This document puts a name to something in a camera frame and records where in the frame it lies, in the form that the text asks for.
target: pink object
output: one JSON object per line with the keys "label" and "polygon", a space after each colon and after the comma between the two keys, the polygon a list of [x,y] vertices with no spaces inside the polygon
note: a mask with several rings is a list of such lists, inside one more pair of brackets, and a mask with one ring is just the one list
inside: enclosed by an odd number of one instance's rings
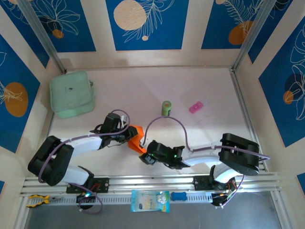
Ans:
{"label": "pink object", "polygon": [[190,107],[189,111],[192,113],[192,114],[195,114],[197,111],[199,111],[201,108],[203,108],[203,104],[198,101],[196,102],[193,106]]}

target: snack package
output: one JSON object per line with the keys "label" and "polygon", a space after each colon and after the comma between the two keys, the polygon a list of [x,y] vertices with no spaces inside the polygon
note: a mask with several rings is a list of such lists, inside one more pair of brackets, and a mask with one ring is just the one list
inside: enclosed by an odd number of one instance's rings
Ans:
{"label": "snack package", "polygon": [[130,210],[170,212],[170,192],[132,190]]}

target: green can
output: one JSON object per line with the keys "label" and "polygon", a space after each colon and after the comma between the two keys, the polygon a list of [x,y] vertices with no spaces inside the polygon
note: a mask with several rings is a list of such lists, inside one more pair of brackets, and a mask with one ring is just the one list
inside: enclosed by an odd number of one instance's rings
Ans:
{"label": "green can", "polygon": [[172,109],[172,103],[170,101],[164,101],[162,103],[162,116],[170,116]]}

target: orange circle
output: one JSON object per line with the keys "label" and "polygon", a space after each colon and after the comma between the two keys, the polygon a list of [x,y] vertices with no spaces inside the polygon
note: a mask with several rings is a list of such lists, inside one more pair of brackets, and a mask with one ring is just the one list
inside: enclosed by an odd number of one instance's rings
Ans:
{"label": "orange circle", "polygon": [[291,104],[294,100],[294,94],[291,91],[286,91],[284,93],[283,99],[286,104]]}
{"label": "orange circle", "polygon": [[230,32],[229,42],[233,45],[243,44],[252,24],[253,21],[245,21],[243,24],[235,26]]}
{"label": "orange circle", "polygon": [[18,98],[9,97],[5,99],[5,107],[8,112],[15,117],[22,117],[27,111],[29,98],[25,87],[20,83],[10,83],[6,86],[7,90],[16,94],[22,93]]}
{"label": "orange circle", "polygon": [[61,39],[61,38],[64,37],[63,32],[60,31],[60,30],[53,30],[53,31],[52,31],[52,34],[53,34],[53,36],[56,37],[57,39]]}

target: blue handle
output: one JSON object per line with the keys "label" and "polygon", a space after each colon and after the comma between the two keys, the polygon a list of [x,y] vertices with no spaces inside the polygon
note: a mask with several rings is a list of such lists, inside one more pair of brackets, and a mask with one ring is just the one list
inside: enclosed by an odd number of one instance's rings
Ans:
{"label": "blue handle", "polygon": [[172,192],[171,197],[172,197],[172,201],[178,201],[178,200],[186,201],[187,200],[186,192]]}

